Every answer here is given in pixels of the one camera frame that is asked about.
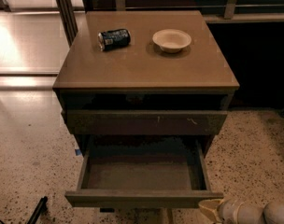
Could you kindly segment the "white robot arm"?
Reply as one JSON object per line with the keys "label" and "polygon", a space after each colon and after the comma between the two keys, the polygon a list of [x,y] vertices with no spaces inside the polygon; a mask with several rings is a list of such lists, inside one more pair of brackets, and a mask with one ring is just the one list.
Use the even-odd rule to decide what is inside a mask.
{"label": "white robot arm", "polygon": [[198,205],[215,224],[284,224],[284,203],[270,202],[259,207],[235,199],[212,199]]}

